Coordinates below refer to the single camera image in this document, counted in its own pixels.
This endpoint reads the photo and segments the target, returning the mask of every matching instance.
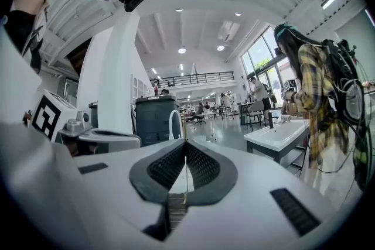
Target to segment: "plaid shirt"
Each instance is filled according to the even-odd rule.
[[[328,97],[335,93],[333,76],[328,69],[327,56],[321,49],[309,44],[302,45],[298,50],[301,64],[302,88],[294,95],[299,112],[309,112],[310,119],[310,156],[309,167],[316,168],[323,159],[323,152],[332,145],[340,147],[347,154],[348,128],[338,119],[330,120],[325,131],[318,129],[318,123],[327,116],[331,109]]]

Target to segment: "floor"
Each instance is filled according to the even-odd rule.
[[[250,126],[246,128],[246,125],[240,125],[238,116],[234,117],[233,119],[230,118],[222,120],[221,118],[216,118],[214,120],[216,140],[211,136],[211,120],[206,121],[206,124],[197,124],[195,126],[193,122],[188,122],[186,125],[187,138],[205,139],[206,141],[211,141],[212,143],[218,143],[219,145],[247,151],[246,140],[243,136],[247,133],[250,133],[251,128]],[[256,131],[262,127],[259,125],[253,125],[253,128],[254,131]],[[256,155],[266,156],[263,153],[256,151],[255,149],[253,150],[253,153]],[[337,210],[340,209],[341,206],[350,204],[352,201],[357,201],[362,194],[356,182],[354,181],[354,166],[352,159],[353,152],[351,152],[349,155],[350,156],[348,157],[348,159],[346,159],[340,171],[334,174],[324,174],[319,172],[315,180],[315,185],[318,181],[319,184],[325,186],[324,189],[320,189],[320,192],[324,197],[329,199],[334,208]],[[285,157],[283,157],[283,159],[281,160],[281,165],[286,167],[288,171],[299,177],[301,171],[290,166],[290,164],[294,162],[297,165],[302,166],[303,161],[304,153],[300,150],[294,149]],[[185,181],[185,186],[186,182],[188,181],[189,190],[191,191],[193,187],[190,180],[190,172],[188,172],[187,175],[184,175],[183,178],[183,180]]]

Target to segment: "faucet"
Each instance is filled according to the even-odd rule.
[[[274,121],[272,119],[277,119],[278,117],[272,117],[272,112],[268,112],[268,121],[270,122],[270,129],[274,127]]]

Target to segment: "balcony railing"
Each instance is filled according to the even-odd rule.
[[[214,83],[234,80],[233,72],[204,73],[185,76],[167,77],[159,80],[159,88],[177,87],[180,85]]]

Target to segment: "sink basin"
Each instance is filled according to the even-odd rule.
[[[309,128],[309,120],[293,119],[274,128],[265,127],[244,135],[245,140],[260,146],[280,151]]]

